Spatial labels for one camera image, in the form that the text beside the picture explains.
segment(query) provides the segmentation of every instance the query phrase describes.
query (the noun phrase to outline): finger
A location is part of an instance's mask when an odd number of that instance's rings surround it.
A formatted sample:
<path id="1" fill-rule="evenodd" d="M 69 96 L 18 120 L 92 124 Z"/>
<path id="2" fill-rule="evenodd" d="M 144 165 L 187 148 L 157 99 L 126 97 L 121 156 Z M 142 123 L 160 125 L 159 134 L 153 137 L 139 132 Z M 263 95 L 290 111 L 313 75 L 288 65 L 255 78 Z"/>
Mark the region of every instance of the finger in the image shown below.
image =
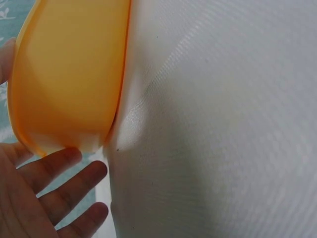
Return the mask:
<path id="1" fill-rule="evenodd" d="M 6 82 L 11 74 L 14 58 L 15 38 L 8 40 L 0 48 L 0 84 Z"/>
<path id="2" fill-rule="evenodd" d="M 82 155 L 77 149 L 64 149 L 26 164 L 18 169 L 20 175 L 37 194 L 58 175 L 80 162 Z"/>
<path id="3" fill-rule="evenodd" d="M 33 156 L 33 154 L 19 142 L 12 144 L 0 143 L 0 149 L 4 151 L 7 158 L 14 164 L 15 167 Z"/>
<path id="4" fill-rule="evenodd" d="M 40 197 L 39 201 L 53 225 L 72 211 L 106 174 L 106 165 L 94 161 L 62 186 Z"/>
<path id="5" fill-rule="evenodd" d="M 103 224 L 108 208 L 103 203 L 95 203 L 68 226 L 57 231 L 60 238 L 91 238 Z"/>

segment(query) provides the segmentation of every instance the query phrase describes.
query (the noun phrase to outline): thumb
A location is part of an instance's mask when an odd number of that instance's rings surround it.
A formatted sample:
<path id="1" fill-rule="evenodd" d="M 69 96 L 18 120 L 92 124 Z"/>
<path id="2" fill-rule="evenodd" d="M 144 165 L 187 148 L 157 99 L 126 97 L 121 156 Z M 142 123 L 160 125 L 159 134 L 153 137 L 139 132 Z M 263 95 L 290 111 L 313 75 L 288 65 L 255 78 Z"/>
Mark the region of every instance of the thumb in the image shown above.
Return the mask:
<path id="1" fill-rule="evenodd" d="M 0 84 L 6 82 L 11 74 L 14 57 L 15 38 L 9 39 L 0 48 Z"/>

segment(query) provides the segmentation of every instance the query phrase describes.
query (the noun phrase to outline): teal fabric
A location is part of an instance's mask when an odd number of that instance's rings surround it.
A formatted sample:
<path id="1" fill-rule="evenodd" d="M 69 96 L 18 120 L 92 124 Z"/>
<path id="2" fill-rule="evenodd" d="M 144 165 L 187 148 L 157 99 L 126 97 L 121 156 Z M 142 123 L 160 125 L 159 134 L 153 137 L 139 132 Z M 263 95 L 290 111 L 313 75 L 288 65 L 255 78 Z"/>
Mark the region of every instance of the teal fabric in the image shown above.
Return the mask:
<path id="1" fill-rule="evenodd" d="M 11 37 L 16 37 L 22 24 L 30 11 L 34 0 L 0 0 L 0 45 Z M 16 138 L 13 136 L 10 127 L 7 107 L 6 107 L 6 85 L 0 86 L 0 142 L 13 142 Z M 54 181 L 40 195 L 47 193 L 59 185 L 66 182 L 77 172 L 89 164 L 88 155 L 84 156 L 83 162 L 68 170 Z M 84 200 L 70 213 L 56 228 L 63 227 L 82 214 L 88 207 L 95 202 L 95 192 L 91 191 Z"/>

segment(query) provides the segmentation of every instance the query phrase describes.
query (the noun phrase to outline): plastic bowl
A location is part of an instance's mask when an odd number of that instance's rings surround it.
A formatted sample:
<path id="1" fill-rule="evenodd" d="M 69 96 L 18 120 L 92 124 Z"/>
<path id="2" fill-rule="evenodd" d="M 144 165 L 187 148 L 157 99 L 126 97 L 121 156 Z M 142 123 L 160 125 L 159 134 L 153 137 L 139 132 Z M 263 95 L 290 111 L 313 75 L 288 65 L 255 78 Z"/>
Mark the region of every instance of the plastic bowl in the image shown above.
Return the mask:
<path id="1" fill-rule="evenodd" d="M 8 111 L 14 134 L 45 156 L 94 152 L 120 97 L 130 0 L 37 0 L 16 41 Z"/>

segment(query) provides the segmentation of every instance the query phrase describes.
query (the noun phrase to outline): hand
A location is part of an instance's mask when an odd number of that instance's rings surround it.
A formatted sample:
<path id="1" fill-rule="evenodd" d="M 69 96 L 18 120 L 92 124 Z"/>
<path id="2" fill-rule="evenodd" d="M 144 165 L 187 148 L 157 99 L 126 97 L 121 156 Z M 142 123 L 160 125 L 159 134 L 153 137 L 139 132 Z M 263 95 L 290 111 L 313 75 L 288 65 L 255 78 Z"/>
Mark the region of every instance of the hand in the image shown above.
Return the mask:
<path id="1" fill-rule="evenodd" d="M 0 48 L 0 83 L 11 73 L 14 43 L 9 40 Z M 37 198 L 36 194 L 82 156 L 77 149 L 64 149 L 16 168 L 31 157 L 20 143 L 0 143 L 0 237 L 90 238 L 108 215 L 102 203 L 95 203 L 58 231 L 54 226 L 106 176 L 104 163 L 92 162 L 56 190 Z"/>

